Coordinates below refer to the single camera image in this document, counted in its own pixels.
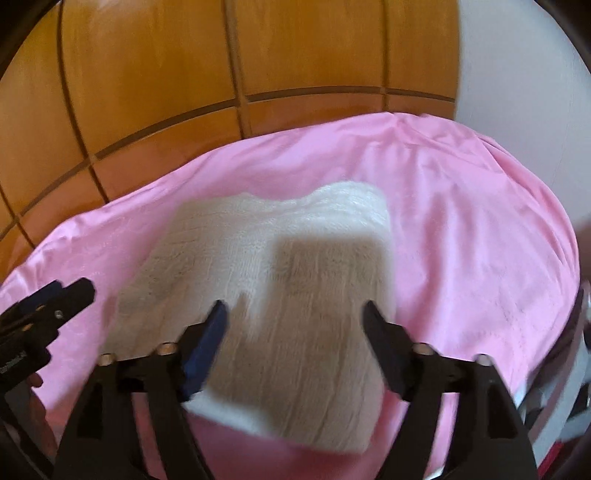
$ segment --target white towel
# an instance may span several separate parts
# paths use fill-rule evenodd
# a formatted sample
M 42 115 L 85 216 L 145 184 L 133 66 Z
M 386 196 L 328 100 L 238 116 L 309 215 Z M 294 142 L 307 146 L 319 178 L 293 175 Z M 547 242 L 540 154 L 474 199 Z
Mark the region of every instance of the white towel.
M 361 309 L 375 300 L 391 317 L 391 265 L 386 201 L 367 184 L 284 202 L 189 202 L 121 291 L 105 351 L 146 355 L 222 299 L 230 327 L 185 408 L 251 434 L 362 452 L 384 387 Z

